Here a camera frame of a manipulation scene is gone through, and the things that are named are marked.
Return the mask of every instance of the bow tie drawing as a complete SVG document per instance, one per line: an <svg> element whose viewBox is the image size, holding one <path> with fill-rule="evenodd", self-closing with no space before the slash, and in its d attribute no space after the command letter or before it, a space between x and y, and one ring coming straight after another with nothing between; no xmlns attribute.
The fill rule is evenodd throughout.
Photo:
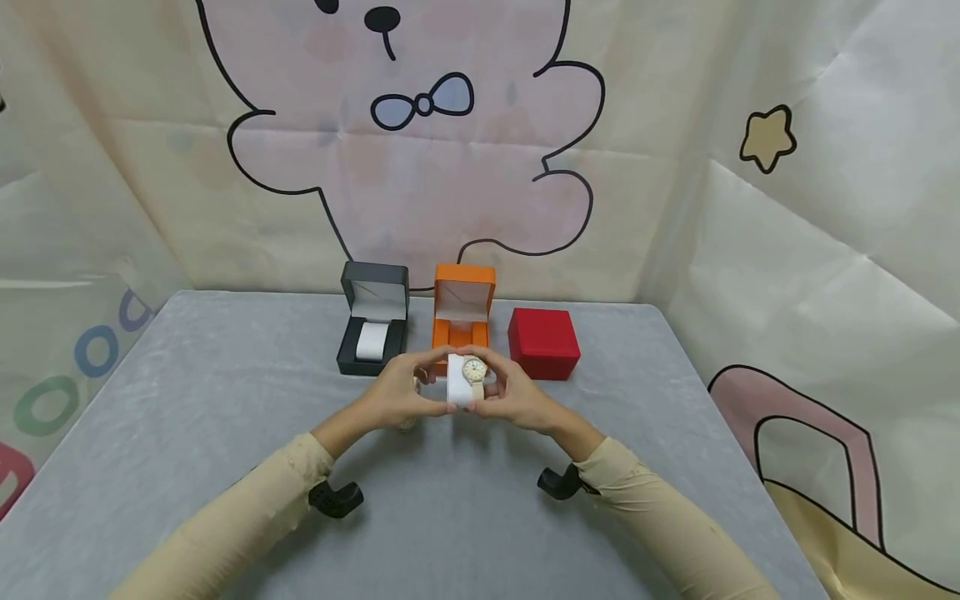
<svg viewBox="0 0 960 600"><path fill-rule="evenodd" d="M407 98L386 94L373 101L370 113L373 122L388 132L398 132L414 120L414 116L430 116L434 112L462 117L473 110L473 84L463 73L447 73L425 94Z"/></svg>

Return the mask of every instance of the orange watch box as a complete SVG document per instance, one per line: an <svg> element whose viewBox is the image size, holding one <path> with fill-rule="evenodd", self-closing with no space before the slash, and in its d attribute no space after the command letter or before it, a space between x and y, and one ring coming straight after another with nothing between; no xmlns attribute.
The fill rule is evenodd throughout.
<svg viewBox="0 0 960 600"><path fill-rule="evenodd" d="M496 269L483 265L437 265L433 286L433 348L490 345L490 307ZM446 360L437 363L446 375Z"/></svg>

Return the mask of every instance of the watch face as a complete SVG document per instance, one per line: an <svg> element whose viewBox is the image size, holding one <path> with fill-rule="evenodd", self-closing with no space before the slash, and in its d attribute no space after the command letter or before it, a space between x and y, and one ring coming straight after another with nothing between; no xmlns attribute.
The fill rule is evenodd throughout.
<svg viewBox="0 0 960 600"><path fill-rule="evenodd" d="M469 358L464 362L464 378L475 383L487 376L487 365L479 358Z"/></svg>

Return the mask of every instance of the finger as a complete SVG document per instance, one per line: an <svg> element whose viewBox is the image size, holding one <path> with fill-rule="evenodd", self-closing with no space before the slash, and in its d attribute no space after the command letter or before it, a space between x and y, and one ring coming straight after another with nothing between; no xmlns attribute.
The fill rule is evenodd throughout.
<svg viewBox="0 0 960 600"><path fill-rule="evenodd" d="M442 417L457 412L457 407L449 402L439 402L419 397L414 410L420 417Z"/></svg>
<svg viewBox="0 0 960 600"><path fill-rule="evenodd" d="M509 374L513 370L514 362L489 348L483 346L464 346L457 348L457 354L473 354L483 362L490 365L493 372Z"/></svg>
<svg viewBox="0 0 960 600"><path fill-rule="evenodd" d="M457 349L453 346L438 346L426 352L414 352L410 354L415 367L432 367L438 361L446 358L448 354L456 353Z"/></svg>
<svg viewBox="0 0 960 600"><path fill-rule="evenodd" d="M510 406L507 402L500 399L474 400L468 404L467 412L483 417L484 419L507 419L509 417Z"/></svg>

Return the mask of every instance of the black watch box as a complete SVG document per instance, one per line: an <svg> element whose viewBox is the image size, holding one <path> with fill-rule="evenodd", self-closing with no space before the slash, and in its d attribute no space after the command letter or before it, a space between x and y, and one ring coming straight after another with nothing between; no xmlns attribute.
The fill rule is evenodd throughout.
<svg viewBox="0 0 960 600"><path fill-rule="evenodd" d="M337 352L337 367L344 375L376 377L390 359L407 349L410 272L400 265L348 260L340 283L347 296L350 319ZM360 333L367 322L387 326L383 357L379 361L357 358Z"/></svg>

